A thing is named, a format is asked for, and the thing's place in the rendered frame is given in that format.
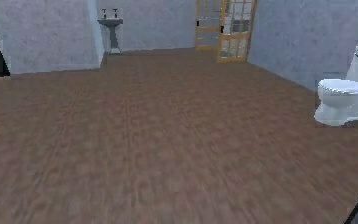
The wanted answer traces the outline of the orange glass-paned door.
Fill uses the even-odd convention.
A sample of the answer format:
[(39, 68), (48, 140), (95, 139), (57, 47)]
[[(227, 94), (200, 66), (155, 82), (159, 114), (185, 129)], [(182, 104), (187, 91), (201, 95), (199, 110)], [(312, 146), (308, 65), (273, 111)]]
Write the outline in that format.
[(218, 63), (248, 60), (256, 6), (257, 0), (221, 0)]
[(196, 0), (195, 49), (213, 50), (217, 47), (221, 0)]

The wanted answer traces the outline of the white toilet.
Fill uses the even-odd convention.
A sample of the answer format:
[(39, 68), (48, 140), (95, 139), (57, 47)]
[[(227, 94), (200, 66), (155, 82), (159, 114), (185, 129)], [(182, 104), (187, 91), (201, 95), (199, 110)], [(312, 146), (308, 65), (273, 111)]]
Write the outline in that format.
[(329, 126), (358, 120), (358, 46), (344, 79), (325, 78), (318, 82), (320, 104), (314, 119)]

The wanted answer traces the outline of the grey pedestal sink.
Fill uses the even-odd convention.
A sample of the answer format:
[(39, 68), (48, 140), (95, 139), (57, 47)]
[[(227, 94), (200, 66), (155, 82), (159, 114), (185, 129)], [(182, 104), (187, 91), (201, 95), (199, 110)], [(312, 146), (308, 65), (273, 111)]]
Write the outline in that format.
[(122, 50), (119, 47), (116, 28), (119, 25), (123, 24), (123, 19), (118, 17), (118, 9), (113, 8), (114, 15), (112, 17), (108, 17), (106, 14), (106, 9), (102, 8), (103, 17), (98, 19), (98, 23), (102, 26), (105, 26), (109, 30), (109, 41), (110, 41), (110, 50), (109, 54), (112, 55), (121, 55)]

